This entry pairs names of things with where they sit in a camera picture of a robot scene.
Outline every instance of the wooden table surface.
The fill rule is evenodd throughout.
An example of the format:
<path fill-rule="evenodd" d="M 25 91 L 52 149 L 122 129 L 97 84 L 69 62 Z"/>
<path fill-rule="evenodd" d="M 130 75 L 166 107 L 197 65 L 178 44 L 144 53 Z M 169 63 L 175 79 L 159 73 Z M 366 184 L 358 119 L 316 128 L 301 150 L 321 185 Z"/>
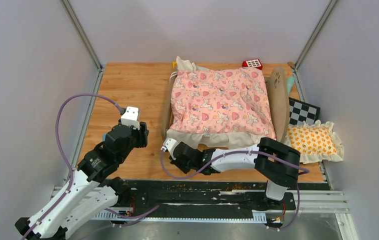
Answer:
<path fill-rule="evenodd" d="M 199 63 L 198 65 L 212 70 L 236 69 L 240 63 Z M 291 68 L 287 64 L 264 64 L 263 74 L 269 76 L 276 66 L 285 69 L 287 77 L 292 76 Z M 169 77 L 173 72 L 171 63 L 108 63 L 98 93 L 116 101 L 121 107 L 138 107 L 139 120 L 147 123 L 149 130 L 148 146 L 134 148 L 119 169 L 110 175 L 110 178 L 122 179 L 152 179 L 169 180 L 160 165 L 160 148 L 163 140 L 161 126 L 163 122 L 163 108 L 169 87 Z M 296 86 L 289 95 L 299 99 Z M 117 125 L 120 114 L 117 109 L 103 99 L 97 99 L 85 134 L 79 159 L 92 150 L 103 139 L 103 134 Z M 169 163 L 169 154 L 164 155 L 167 170 L 175 176 L 184 174 Z M 310 170 L 309 174 L 299 177 L 299 182 L 323 182 L 318 163 L 304 165 Z M 205 176 L 198 174 L 191 180 L 210 181 L 252 181 L 265 182 L 267 178 L 255 169 L 236 169 L 219 174 Z"/>

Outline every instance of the small pillow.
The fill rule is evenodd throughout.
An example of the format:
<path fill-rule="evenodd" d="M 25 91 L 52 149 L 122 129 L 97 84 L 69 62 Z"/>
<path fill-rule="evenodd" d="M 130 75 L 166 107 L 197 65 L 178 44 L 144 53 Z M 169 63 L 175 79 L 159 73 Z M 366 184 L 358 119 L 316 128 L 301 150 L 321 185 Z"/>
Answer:
<path fill-rule="evenodd" d="M 334 123 L 327 121 L 321 124 L 317 120 L 313 125 L 303 122 L 303 126 L 289 126 L 285 137 L 285 144 L 301 153 L 300 163 L 311 164 L 329 160 L 340 162 L 343 160 L 344 147 L 335 132 L 332 132 Z"/>

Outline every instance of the white wall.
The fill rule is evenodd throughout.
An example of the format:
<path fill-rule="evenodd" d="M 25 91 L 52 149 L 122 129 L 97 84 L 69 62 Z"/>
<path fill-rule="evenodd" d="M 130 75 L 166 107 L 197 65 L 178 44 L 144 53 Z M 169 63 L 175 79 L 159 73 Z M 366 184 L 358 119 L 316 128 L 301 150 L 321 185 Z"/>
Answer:
<path fill-rule="evenodd" d="M 96 69 L 58 0 L 0 0 L 0 239 L 63 184 L 67 168 L 54 125 L 62 102 L 90 91 Z M 61 139 L 71 155 L 88 99 L 65 108 Z"/>
<path fill-rule="evenodd" d="M 359 239 L 379 239 L 379 1 L 340 1 L 300 76 L 343 142 L 344 161 L 326 169 L 344 191 Z"/>
<path fill-rule="evenodd" d="M 71 0 L 108 62 L 296 61 L 329 0 Z"/>

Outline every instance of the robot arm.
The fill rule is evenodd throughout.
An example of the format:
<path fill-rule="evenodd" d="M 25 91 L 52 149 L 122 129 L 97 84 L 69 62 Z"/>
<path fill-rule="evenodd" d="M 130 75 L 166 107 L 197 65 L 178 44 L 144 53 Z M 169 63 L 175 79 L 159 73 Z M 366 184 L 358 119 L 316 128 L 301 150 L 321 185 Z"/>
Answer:
<path fill-rule="evenodd" d="M 145 148 L 148 143 L 147 125 L 139 122 L 139 109 L 127 107 L 118 125 L 105 135 L 105 140 L 95 146 L 73 170 L 70 182 L 53 197 L 47 205 L 30 218 L 20 218 L 15 227 L 28 240 L 68 239 L 80 226 L 101 210 L 115 204 L 125 204 L 129 200 L 130 187 L 119 177 L 102 188 L 95 196 L 84 203 L 79 202 L 94 188 L 114 173 L 133 148 Z M 56 204 L 61 195 L 64 198 Z M 41 216 L 49 211 L 42 221 Z"/>
<path fill-rule="evenodd" d="M 265 192 L 266 197 L 271 201 L 281 201 L 288 188 L 297 186 L 299 175 L 297 169 L 278 161 L 270 161 L 265 155 L 254 153 L 263 152 L 275 155 L 290 165 L 299 166 L 300 153 L 297 150 L 268 137 L 262 138 L 259 144 L 250 147 L 230 150 L 211 148 L 203 151 L 193 149 L 175 139 L 167 138 L 163 143 L 163 149 L 170 153 L 170 163 L 177 166 L 185 174 L 190 170 L 200 170 L 207 164 L 210 165 L 201 171 L 204 175 L 221 173 L 231 169 L 256 169 L 269 179 Z M 248 154 L 243 156 L 241 154 L 228 154 L 231 152 L 248 152 Z"/>

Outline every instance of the checkerboard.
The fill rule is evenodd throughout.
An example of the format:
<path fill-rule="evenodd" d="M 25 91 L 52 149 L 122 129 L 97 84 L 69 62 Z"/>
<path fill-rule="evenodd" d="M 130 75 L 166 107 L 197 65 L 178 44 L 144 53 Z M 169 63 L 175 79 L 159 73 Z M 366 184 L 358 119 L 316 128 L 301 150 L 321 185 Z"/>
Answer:
<path fill-rule="evenodd" d="M 289 98 L 289 125 L 299 126 L 303 121 L 312 125 L 319 119 L 320 110 L 320 107 Z"/>

